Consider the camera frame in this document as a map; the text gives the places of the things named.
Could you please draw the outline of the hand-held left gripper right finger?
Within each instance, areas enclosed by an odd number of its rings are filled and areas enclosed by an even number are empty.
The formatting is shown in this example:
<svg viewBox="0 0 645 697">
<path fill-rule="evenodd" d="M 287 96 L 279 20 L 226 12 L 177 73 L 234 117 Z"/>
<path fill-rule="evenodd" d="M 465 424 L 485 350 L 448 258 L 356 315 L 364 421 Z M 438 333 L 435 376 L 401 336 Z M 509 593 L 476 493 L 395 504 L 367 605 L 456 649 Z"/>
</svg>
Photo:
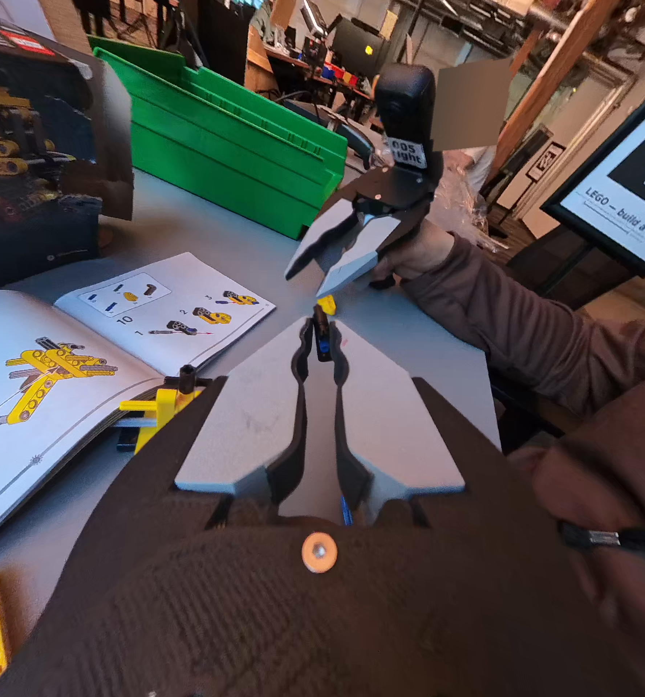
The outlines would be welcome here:
<svg viewBox="0 0 645 697">
<path fill-rule="evenodd" d="M 463 492 L 461 475 L 415 380 L 340 321 L 330 326 L 339 486 L 349 511 Z"/>
</svg>

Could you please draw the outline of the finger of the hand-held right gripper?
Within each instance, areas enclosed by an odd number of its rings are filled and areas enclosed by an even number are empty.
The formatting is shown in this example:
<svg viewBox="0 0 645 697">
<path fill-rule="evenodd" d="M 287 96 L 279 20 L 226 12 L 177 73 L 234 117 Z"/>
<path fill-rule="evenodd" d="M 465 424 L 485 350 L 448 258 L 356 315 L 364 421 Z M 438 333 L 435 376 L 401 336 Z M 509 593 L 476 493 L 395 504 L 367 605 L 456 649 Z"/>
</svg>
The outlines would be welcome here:
<svg viewBox="0 0 645 697">
<path fill-rule="evenodd" d="M 310 225 L 285 269 L 284 278 L 292 280 L 330 245 L 352 231 L 358 222 L 353 201 L 344 198 L 336 201 Z"/>
<path fill-rule="evenodd" d="M 395 232 L 401 221 L 390 215 L 370 217 L 362 226 L 353 244 L 327 271 L 316 293 L 318 300 L 362 276 L 378 263 L 378 249 Z"/>
</svg>

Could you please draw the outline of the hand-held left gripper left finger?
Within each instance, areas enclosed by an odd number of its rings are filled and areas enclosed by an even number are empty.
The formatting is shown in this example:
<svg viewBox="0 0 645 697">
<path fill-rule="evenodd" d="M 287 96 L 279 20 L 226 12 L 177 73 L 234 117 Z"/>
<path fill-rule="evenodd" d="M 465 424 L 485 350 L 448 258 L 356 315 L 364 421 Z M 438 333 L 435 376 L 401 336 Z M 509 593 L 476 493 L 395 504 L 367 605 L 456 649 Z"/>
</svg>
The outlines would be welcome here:
<svg viewBox="0 0 645 697">
<path fill-rule="evenodd" d="M 230 371 L 175 477 L 178 489 L 278 505 L 297 488 L 312 338 L 312 320 L 302 317 Z"/>
</svg>

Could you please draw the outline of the black lego connector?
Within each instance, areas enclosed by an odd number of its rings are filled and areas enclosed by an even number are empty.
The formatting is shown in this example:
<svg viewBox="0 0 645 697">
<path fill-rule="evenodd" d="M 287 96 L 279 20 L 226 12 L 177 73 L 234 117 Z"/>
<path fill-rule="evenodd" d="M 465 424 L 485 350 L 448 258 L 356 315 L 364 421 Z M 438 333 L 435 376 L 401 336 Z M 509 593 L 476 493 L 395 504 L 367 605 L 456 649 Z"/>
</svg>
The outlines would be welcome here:
<svg viewBox="0 0 645 697">
<path fill-rule="evenodd" d="M 332 361 L 330 326 L 327 314 L 322 306 L 316 304 L 313 308 L 313 331 L 316 340 L 316 352 L 320 362 Z"/>
</svg>

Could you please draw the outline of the person's right forearm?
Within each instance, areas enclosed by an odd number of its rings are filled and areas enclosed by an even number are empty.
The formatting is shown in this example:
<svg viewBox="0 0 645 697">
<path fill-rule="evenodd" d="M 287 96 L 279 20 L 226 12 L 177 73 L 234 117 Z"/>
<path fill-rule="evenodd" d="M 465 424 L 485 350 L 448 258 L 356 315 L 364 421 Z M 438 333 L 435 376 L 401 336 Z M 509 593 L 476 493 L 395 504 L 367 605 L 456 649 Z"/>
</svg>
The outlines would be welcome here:
<svg viewBox="0 0 645 697">
<path fill-rule="evenodd" d="M 597 321 L 538 297 L 458 239 L 440 266 L 403 280 L 434 321 L 488 365 L 580 417 L 616 403 L 645 416 L 645 320 Z"/>
</svg>

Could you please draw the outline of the yellow lego assembly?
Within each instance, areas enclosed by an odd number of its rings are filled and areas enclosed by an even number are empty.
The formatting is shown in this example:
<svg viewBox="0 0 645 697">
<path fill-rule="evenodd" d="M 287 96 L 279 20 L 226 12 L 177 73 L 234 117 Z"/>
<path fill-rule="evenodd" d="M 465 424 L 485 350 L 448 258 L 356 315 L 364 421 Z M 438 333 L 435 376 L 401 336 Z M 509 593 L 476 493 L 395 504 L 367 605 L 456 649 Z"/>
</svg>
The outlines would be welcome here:
<svg viewBox="0 0 645 697">
<path fill-rule="evenodd" d="M 166 377 L 163 385 L 149 399 L 131 399 L 120 403 L 122 417 L 115 426 L 119 429 L 118 452 L 139 452 L 179 412 L 210 386 L 212 379 L 201 378 L 196 368 L 185 365 L 179 374 Z"/>
</svg>

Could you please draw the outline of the lego instruction booklet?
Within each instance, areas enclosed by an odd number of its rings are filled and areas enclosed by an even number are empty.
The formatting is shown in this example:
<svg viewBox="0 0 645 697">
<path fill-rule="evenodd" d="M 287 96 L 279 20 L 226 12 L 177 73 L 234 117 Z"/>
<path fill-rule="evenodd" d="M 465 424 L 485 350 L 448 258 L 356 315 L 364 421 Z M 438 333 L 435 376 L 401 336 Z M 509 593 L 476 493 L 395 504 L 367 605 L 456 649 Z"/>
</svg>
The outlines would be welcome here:
<svg viewBox="0 0 645 697">
<path fill-rule="evenodd" d="M 190 253 L 52 305 L 0 290 L 0 526 L 121 402 L 202 368 L 275 309 Z"/>
</svg>

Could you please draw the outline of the black lego box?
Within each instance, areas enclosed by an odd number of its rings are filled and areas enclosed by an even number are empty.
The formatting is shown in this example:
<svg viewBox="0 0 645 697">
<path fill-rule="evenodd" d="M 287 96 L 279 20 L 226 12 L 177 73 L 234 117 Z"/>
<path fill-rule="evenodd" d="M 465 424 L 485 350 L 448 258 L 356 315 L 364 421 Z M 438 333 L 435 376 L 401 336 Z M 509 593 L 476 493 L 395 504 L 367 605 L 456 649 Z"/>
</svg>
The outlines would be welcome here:
<svg viewBox="0 0 645 697">
<path fill-rule="evenodd" d="M 100 253 L 131 221 L 131 99 L 104 60 L 0 12 L 0 288 Z"/>
</svg>

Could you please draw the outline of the person's right hand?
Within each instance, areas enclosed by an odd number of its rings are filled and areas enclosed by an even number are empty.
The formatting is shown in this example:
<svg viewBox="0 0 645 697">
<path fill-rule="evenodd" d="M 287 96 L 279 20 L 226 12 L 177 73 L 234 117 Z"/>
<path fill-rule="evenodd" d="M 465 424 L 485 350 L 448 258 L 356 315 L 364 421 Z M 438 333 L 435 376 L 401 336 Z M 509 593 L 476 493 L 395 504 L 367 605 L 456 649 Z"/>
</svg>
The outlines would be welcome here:
<svg viewBox="0 0 645 697">
<path fill-rule="evenodd" d="M 424 220 L 413 235 L 407 235 L 382 250 L 370 271 L 370 285 L 387 288 L 390 277 L 414 280 L 440 266 L 454 247 L 454 235 Z"/>
</svg>

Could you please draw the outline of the clear plastic wrap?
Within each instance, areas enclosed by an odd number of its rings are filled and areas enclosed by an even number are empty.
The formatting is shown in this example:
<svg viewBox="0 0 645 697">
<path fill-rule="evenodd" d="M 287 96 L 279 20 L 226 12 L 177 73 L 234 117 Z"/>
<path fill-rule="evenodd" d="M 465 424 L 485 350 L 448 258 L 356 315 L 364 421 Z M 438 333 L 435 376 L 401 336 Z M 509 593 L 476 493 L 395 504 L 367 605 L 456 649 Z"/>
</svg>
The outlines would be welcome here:
<svg viewBox="0 0 645 697">
<path fill-rule="evenodd" d="M 509 249 L 489 235 L 486 203 L 480 194 L 495 154 L 495 145 L 443 151 L 443 175 L 435 195 L 439 226 L 491 254 Z"/>
</svg>

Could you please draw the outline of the green plastic bin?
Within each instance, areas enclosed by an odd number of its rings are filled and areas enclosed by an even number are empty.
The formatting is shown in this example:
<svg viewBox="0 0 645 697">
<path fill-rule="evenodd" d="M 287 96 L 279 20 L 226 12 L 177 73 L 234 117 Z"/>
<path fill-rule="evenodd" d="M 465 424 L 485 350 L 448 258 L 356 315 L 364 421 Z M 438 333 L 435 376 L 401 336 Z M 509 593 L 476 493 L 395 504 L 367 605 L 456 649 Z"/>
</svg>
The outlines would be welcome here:
<svg viewBox="0 0 645 697">
<path fill-rule="evenodd" d="M 136 169 L 293 240 L 342 181 L 342 135 L 180 54 L 88 40 L 131 98 Z"/>
</svg>

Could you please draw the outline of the black white marker tag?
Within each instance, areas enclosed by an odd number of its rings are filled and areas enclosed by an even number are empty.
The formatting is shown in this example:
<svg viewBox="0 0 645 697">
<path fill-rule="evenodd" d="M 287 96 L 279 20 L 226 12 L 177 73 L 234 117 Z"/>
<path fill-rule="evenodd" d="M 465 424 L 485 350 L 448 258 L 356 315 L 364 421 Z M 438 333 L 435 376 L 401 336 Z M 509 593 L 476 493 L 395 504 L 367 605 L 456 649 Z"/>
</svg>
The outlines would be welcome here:
<svg viewBox="0 0 645 697">
<path fill-rule="evenodd" d="M 530 165 L 526 172 L 527 178 L 533 183 L 539 182 L 565 150 L 566 146 L 554 141 L 549 142 Z"/>
</svg>

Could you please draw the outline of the black monitor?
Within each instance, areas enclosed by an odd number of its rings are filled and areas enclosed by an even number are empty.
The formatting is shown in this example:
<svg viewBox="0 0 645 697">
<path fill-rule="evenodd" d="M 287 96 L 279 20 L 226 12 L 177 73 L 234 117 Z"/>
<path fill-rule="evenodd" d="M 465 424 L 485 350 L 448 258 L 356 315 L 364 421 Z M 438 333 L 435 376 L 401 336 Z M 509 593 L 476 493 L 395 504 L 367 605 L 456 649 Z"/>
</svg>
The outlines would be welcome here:
<svg viewBox="0 0 645 697">
<path fill-rule="evenodd" d="M 334 29 L 330 49 L 340 67 L 369 80 L 382 69 L 388 57 L 390 42 L 380 34 L 356 25 L 341 17 Z"/>
</svg>

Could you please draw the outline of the black framed sign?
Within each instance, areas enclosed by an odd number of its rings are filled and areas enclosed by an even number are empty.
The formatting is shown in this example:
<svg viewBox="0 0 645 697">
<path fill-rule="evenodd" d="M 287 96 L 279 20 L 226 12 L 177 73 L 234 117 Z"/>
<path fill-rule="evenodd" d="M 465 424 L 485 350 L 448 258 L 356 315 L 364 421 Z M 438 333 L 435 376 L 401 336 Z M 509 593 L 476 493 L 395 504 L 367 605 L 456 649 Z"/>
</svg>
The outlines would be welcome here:
<svg viewBox="0 0 645 697">
<path fill-rule="evenodd" d="M 541 210 L 645 277 L 645 101 Z"/>
</svg>

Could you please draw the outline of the wooden post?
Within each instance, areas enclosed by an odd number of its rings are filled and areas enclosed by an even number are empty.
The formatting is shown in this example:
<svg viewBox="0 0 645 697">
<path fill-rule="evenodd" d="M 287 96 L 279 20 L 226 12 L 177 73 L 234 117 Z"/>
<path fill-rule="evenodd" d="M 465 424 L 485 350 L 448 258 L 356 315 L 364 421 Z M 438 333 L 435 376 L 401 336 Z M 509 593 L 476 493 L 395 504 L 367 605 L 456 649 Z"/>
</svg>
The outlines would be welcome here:
<svg viewBox="0 0 645 697">
<path fill-rule="evenodd" d="M 617 1 L 584 1 L 562 33 L 551 56 L 536 75 L 527 93 L 502 128 L 489 177 L 494 177 L 519 145 L 533 121 L 548 104 L 554 92 L 597 38 L 600 29 L 614 11 Z"/>
</svg>

